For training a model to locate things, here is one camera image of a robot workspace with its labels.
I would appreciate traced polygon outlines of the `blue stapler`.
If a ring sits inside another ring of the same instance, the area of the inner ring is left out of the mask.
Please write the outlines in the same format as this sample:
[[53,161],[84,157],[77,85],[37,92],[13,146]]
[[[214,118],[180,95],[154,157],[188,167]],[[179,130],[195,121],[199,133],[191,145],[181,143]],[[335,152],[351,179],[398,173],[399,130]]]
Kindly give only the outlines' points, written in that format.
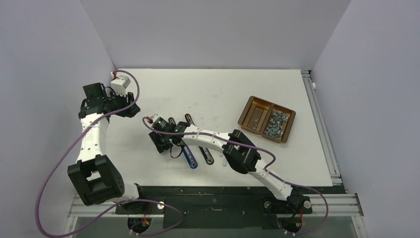
[[[175,119],[170,117],[168,118],[169,123],[174,125],[174,131],[173,132],[184,132],[186,127],[188,127],[190,124],[188,122],[184,122],[184,121],[180,121],[179,123],[175,122]],[[178,158],[179,156],[181,156],[181,154],[184,155],[187,164],[189,165],[189,167],[191,169],[196,169],[198,166],[198,162],[195,159],[192,151],[190,150],[190,148],[185,144],[185,142],[180,138],[180,137],[176,137],[176,136],[171,136],[170,137],[170,141],[172,142],[172,144],[174,146],[177,146],[180,148],[180,153],[177,156],[173,156],[172,155],[172,149],[170,149],[170,156],[173,159]]]

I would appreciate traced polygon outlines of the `black stapler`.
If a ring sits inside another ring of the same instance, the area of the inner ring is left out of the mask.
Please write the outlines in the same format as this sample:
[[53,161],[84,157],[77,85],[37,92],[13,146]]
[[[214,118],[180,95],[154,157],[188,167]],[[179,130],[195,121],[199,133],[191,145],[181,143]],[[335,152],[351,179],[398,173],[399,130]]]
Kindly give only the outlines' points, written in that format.
[[[184,117],[189,124],[195,125],[190,114],[185,114]],[[199,150],[200,150],[204,160],[206,161],[206,163],[208,165],[213,165],[214,164],[214,158],[213,158],[212,154],[210,153],[209,149],[199,146]]]

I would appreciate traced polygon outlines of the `brown plastic tray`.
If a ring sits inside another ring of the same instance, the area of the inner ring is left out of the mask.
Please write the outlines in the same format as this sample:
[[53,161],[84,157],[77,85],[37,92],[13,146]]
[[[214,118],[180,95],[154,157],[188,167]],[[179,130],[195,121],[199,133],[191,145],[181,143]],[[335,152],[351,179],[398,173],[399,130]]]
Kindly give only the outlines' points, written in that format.
[[[289,115],[289,120],[285,126],[284,134],[280,139],[265,135],[263,132],[268,125],[272,111],[279,110]],[[275,143],[286,143],[288,141],[296,112],[292,109],[280,106],[270,101],[250,96],[238,119],[240,127],[248,132],[262,136],[263,138]]]

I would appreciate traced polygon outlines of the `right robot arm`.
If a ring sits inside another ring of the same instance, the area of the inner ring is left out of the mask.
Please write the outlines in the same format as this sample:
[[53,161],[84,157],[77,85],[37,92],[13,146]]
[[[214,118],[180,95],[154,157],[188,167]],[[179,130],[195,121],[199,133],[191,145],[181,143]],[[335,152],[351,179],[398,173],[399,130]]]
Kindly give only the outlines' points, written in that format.
[[170,150],[173,146],[198,146],[219,152],[232,170],[240,174],[250,174],[268,188],[280,200],[284,211],[293,212],[299,207],[300,201],[292,193],[292,186],[269,171],[259,152],[271,156],[273,154],[257,147],[242,131],[235,129],[230,133],[215,132],[187,122],[170,123],[158,115],[144,117],[143,123],[151,130],[149,137],[159,153]]

